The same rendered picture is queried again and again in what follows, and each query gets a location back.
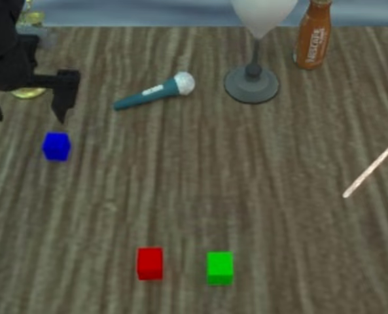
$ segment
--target wooden stick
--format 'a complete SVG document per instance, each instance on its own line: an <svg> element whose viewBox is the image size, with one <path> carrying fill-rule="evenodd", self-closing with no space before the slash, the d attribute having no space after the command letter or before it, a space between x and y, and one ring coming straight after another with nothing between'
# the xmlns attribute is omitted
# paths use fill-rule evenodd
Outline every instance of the wooden stick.
<svg viewBox="0 0 388 314"><path fill-rule="evenodd" d="M345 191L342 195L344 198L350 197L352 193L361 185L366 178L368 178L371 173L388 157L388 148L381 154L371 165L368 167L358 178L355 180L351 186Z"/></svg>

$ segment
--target wood grain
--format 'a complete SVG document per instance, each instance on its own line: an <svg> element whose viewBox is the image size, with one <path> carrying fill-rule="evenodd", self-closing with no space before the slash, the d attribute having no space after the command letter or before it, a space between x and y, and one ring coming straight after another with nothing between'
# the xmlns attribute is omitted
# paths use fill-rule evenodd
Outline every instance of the wood grain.
<svg viewBox="0 0 388 314"><path fill-rule="evenodd" d="M65 126L50 94L0 93L0 314L388 314L388 28L337 28L322 68L291 61L296 29L263 40L281 81L242 105L222 80L245 63L241 28L62 28L40 72L78 68ZM114 112L177 71L188 97ZM41 154L67 131L70 161ZM136 248L163 246L141 283ZM235 254L230 287L205 283L207 251Z"/></svg>

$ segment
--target cube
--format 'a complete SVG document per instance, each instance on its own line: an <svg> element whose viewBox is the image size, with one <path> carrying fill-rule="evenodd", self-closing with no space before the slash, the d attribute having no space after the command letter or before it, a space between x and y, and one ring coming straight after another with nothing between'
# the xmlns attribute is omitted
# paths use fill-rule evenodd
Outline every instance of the cube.
<svg viewBox="0 0 388 314"><path fill-rule="evenodd" d="M66 133L48 132L43 143L45 158L51 162L65 162L69 157L71 143Z"/></svg>
<svg viewBox="0 0 388 314"><path fill-rule="evenodd" d="M143 281L163 279L163 249L161 247L138 248L137 276Z"/></svg>
<svg viewBox="0 0 388 314"><path fill-rule="evenodd" d="M207 283L209 285L230 285L233 282L233 253L207 253Z"/></svg>

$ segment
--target green cube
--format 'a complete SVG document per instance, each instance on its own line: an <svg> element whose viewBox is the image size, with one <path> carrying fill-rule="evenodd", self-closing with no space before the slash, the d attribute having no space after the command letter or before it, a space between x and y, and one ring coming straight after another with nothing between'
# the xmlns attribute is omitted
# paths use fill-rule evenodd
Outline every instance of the green cube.
<svg viewBox="0 0 388 314"><path fill-rule="evenodd" d="M233 253L207 253L207 283L209 285L230 285L233 282Z"/></svg>

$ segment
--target brown bottle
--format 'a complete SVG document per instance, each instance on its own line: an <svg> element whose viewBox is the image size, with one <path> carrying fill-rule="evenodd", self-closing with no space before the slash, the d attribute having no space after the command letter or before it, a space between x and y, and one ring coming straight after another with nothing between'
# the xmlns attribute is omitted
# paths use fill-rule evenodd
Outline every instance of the brown bottle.
<svg viewBox="0 0 388 314"><path fill-rule="evenodd" d="M332 0L310 0L298 32L293 59L302 69L315 69L323 63L330 37Z"/></svg>

